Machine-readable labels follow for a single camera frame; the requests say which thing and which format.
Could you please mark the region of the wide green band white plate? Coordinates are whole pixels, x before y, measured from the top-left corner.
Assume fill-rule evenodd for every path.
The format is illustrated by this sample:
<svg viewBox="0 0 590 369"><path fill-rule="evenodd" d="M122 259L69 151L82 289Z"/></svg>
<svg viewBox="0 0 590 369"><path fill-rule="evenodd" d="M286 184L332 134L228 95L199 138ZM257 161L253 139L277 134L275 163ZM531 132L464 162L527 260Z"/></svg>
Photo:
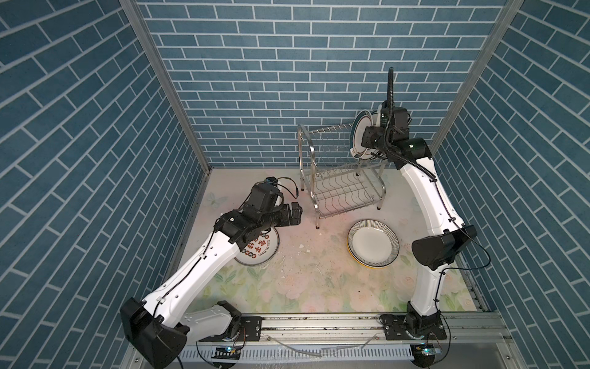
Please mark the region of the wide green band white plate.
<svg viewBox="0 0 590 369"><path fill-rule="evenodd" d="M362 146L362 138L366 128L373 126L373 115L368 110L361 111L355 118L350 133L350 154L357 160L373 158L373 149Z"/></svg>

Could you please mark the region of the white plate black striped rim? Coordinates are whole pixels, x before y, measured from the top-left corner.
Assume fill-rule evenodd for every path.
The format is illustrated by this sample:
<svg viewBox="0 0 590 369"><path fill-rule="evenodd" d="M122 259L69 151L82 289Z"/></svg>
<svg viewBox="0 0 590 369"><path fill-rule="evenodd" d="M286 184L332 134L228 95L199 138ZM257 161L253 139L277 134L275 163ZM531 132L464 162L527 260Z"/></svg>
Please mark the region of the white plate black striped rim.
<svg viewBox="0 0 590 369"><path fill-rule="evenodd" d="M367 264L387 267L399 255L399 240L386 224L365 219L355 223L347 235L347 248Z"/></svg>

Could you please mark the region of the yellow rimmed polka dot plate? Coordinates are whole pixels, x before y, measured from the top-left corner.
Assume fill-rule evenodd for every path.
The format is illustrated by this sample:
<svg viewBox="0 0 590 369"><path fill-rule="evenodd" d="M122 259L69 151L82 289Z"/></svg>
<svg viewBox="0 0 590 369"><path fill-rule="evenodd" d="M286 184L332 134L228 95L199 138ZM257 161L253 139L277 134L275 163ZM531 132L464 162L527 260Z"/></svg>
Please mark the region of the yellow rimmed polka dot plate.
<svg viewBox="0 0 590 369"><path fill-rule="evenodd" d="M366 262L364 262L364 261L361 261L361 260L360 260L360 259L359 259L359 258L358 258L356 255L354 255L353 253L349 253L349 254L350 254L350 256L353 258L353 260L354 260L354 261L356 261L358 264L360 264L360 265L362 265L362 266L364 266L364 267L366 267L366 268L370 268L370 269L374 269L374 270L379 270L379 269L385 268L385 267L383 267L383 266L379 266L379 265L377 265L377 266L376 266L376 265L373 265L373 264L367 264Z"/></svg>

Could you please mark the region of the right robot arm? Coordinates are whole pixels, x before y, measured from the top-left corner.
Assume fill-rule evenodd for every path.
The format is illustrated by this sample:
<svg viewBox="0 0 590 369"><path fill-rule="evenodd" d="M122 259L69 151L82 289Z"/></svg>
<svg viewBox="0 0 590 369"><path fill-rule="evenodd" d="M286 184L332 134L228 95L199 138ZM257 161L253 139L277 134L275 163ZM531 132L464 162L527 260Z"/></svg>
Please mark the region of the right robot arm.
<svg viewBox="0 0 590 369"><path fill-rule="evenodd" d="M416 197L428 235L412 244L419 263L416 287L407 304L404 335L420 339L443 329L439 292L456 256L474 240L476 228L465 223L451 204L425 140L410 138L411 115L394 101L395 71L387 76L387 99L370 124L353 133L353 149L361 158L379 158L395 165Z"/></svg>

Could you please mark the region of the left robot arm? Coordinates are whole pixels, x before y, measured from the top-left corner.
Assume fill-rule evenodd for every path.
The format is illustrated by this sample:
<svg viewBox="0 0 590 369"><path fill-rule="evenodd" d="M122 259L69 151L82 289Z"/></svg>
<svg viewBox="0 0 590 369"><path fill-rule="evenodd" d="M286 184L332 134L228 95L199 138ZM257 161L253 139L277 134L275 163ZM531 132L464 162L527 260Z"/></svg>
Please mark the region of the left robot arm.
<svg viewBox="0 0 590 369"><path fill-rule="evenodd" d="M264 232L300 224L303 209L296 201L284 201L288 191L275 177L255 183L238 208L216 219L204 244L167 281L144 298L122 304L124 336L150 366L179 361L189 341L246 336L241 312L227 301L194 315L186 311L219 270Z"/></svg>

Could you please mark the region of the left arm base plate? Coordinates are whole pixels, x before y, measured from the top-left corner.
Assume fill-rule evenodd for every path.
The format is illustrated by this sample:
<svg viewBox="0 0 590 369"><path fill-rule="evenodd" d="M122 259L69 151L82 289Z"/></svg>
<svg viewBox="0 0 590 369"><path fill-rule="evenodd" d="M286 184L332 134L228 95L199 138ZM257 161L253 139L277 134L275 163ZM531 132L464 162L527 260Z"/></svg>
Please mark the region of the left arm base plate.
<svg viewBox="0 0 590 369"><path fill-rule="evenodd" d="M241 316L230 323L231 341L259 341L261 339L263 318L261 316Z"/></svg>

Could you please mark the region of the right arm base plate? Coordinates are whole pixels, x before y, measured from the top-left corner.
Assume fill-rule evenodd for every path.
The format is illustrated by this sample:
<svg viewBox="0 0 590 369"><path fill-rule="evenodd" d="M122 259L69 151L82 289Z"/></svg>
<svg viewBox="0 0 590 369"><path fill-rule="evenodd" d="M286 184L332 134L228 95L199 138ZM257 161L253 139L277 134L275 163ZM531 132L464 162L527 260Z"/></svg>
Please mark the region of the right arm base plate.
<svg viewBox="0 0 590 369"><path fill-rule="evenodd" d="M379 316L387 341L447 339L445 326L440 314L418 316L414 313L406 315Z"/></svg>

